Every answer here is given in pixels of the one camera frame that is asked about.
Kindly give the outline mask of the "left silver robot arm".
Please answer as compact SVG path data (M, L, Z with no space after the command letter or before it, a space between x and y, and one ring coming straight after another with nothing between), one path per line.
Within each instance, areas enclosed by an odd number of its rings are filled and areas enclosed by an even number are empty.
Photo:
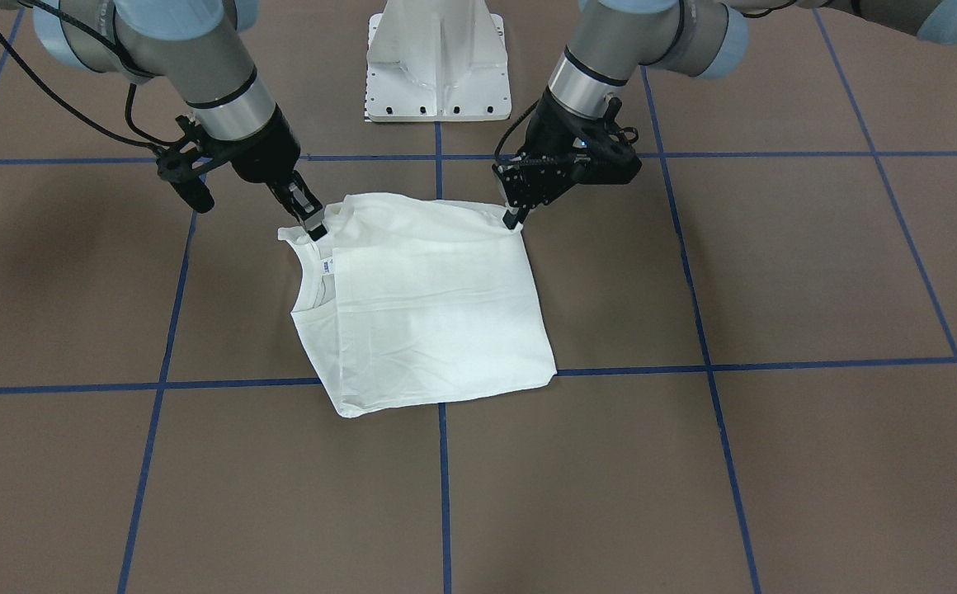
M784 10L834 10L931 44L957 45L957 1L582 1L544 91L521 114L525 138L491 170L516 229L576 186L624 185L641 161L638 131L619 125L637 68L719 79L738 67L750 23Z

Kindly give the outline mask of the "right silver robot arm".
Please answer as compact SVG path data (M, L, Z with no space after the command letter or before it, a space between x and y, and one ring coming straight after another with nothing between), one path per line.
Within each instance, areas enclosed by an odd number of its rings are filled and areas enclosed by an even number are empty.
M310 239L324 236L323 204L296 170L301 147L239 35L256 22L255 1L0 1L0 10L32 12L41 44L61 63L128 80L124 118L133 136L106 136L149 150L158 176L196 213L215 205L204 177L227 164L270 189ZM54 95L1 31L0 45ZM181 138L173 142L132 120L138 86L155 78L168 79L190 109L177 117Z

